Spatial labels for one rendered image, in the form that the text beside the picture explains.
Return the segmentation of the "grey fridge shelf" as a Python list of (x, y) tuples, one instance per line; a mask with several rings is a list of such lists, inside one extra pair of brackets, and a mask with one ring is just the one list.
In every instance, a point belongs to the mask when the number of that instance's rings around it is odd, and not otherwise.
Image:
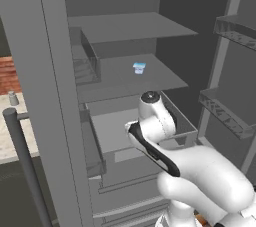
[(196, 35), (196, 32), (156, 12), (69, 17), (90, 43)]
[[(94, 102), (149, 90), (169, 90), (187, 87), (187, 84), (153, 54), (101, 59), (101, 81), (79, 85), (80, 102)], [(135, 62), (145, 63), (143, 74), (134, 72)]]

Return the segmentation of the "grey fridge drawer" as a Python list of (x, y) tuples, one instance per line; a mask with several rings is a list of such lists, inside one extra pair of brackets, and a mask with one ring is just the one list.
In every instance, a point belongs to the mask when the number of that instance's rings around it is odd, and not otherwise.
[[(177, 129), (173, 138), (161, 142), (160, 145), (165, 149), (191, 145), (197, 137), (197, 129), (164, 93), (161, 93), (161, 97), (167, 109), (174, 114)], [(145, 155), (130, 144), (125, 133), (125, 124), (138, 118), (138, 103), (139, 96), (134, 95), (93, 101), (85, 106), (89, 110), (96, 140), (108, 166), (111, 161), (125, 165), (141, 165), (141, 161), (145, 161), (145, 165), (154, 172), (158, 167), (153, 162), (147, 162)]]

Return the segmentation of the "clear fridge bin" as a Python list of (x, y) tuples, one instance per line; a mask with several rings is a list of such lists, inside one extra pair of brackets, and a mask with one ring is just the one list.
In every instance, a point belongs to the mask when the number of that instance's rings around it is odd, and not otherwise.
[(101, 61), (80, 27), (69, 28), (73, 68), (77, 85), (101, 81)]

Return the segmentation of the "grey fridge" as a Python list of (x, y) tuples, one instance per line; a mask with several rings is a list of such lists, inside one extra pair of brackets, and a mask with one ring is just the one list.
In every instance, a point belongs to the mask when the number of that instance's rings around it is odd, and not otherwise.
[(241, 81), (256, 32), (219, 18), (211, 84), (188, 96), (198, 34), (167, 1), (41, 0), (65, 135), (55, 164), (74, 176), (84, 227), (256, 227)]

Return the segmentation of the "grey fridge door with racks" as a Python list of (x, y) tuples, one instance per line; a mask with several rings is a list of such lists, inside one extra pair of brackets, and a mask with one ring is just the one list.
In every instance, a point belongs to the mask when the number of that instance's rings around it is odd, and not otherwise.
[[(229, 0), (223, 16), (227, 15), (237, 15), (246, 26), (256, 28), (256, 0)], [(216, 35), (218, 45), (207, 89), (218, 88), (217, 99), (222, 104), (248, 125), (256, 124), (256, 51)], [(204, 106), (198, 140), (215, 147), (244, 173), (256, 155), (256, 134), (238, 139)]]

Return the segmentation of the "white blue yogurt cup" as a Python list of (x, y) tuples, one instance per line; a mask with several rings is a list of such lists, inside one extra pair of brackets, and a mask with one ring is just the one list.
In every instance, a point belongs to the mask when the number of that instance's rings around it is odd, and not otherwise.
[(143, 74), (145, 67), (146, 67), (146, 64), (145, 64), (145, 63), (138, 63), (138, 62), (135, 62), (135, 63), (133, 64), (134, 72), (135, 72), (136, 74)]

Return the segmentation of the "clear door rack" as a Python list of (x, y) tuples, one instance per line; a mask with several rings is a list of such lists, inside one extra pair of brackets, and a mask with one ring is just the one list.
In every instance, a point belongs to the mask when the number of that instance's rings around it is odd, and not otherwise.
[(202, 90), (199, 102), (214, 115), (238, 139), (251, 138), (256, 134), (256, 124), (248, 125), (217, 99), (218, 88)]
[(223, 38), (256, 51), (256, 28), (246, 26), (237, 15), (217, 17), (214, 32)]

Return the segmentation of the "small grey shaker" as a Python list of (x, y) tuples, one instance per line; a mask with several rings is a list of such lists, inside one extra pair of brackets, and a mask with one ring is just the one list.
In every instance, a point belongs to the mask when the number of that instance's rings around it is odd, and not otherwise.
[(14, 91), (9, 91), (8, 96), (11, 106), (17, 106), (19, 104), (18, 97)]

